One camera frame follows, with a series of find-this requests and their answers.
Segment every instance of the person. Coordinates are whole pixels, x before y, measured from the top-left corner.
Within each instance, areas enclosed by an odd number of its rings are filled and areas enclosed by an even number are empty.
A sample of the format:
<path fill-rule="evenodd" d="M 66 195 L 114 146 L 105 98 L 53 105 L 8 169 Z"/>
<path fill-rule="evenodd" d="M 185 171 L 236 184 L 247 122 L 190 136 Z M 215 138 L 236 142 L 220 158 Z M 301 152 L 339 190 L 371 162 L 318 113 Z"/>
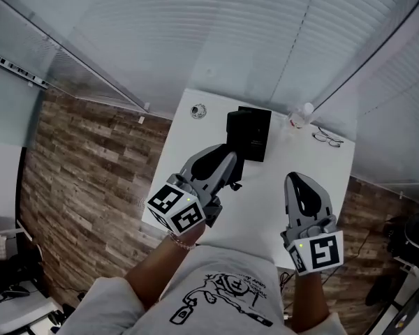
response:
<path fill-rule="evenodd" d="M 180 237 L 170 233 L 124 278 L 97 279 L 58 334 L 346 334 L 329 313 L 319 273 L 295 276 L 289 329 L 274 264 L 194 248 L 204 230 L 201 223 Z"/>

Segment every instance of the black box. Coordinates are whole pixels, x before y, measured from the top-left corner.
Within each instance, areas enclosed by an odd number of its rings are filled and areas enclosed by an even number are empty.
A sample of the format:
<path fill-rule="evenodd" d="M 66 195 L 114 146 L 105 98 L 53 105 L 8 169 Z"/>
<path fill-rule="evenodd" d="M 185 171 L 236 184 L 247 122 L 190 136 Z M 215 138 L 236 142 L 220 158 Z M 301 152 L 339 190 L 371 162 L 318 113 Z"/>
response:
<path fill-rule="evenodd" d="M 239 107 L 239 111 L 241 110 L 251 112 L 251 125 L 245 128 L 248 131 L 249 140 L 248 146 L 244 150 L 245 160 L 262 162 L 264 161 L 272 112 L 258 108 Z"/>

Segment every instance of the white table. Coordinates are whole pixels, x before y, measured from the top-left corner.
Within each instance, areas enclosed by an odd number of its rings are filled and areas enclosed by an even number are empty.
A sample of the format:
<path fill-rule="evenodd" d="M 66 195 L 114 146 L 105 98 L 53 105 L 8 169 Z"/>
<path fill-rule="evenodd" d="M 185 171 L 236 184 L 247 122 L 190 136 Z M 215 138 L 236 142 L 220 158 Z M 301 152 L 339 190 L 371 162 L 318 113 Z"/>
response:
<path fill-rule="evenodd" d="M 207 108 L 203 119 L 193 119 L 190 110 L 202 103 Z M 188 158 L 212 145 L 226 142 L 226 116 L 240 105 L 230 98 L 186 89 L 172 122 L 168 139 L 157 166 L 151 192 L 157 192 L 166 179 L 179 172 Z M 218 196 L 223 210 L 213 228 L 207 228 L 199 244 L 235 249 L 272 260 L 276 266 L 294 269 L 279 233 L 286 229 L 284 179 L 289 172 L 301 172 L 325 188 L 339 215 L 354 154 L 355 144 L 344 140 L 340 148 L 318 142 L 312 133 L 315 126 L 305 126 L 289 135 L 286 117 L 273 112 L 263 163 L 245 161 L 241 184 L 235 192 L 230 187 Z M 142 220 L 162 230 L 146 208 Z"/>

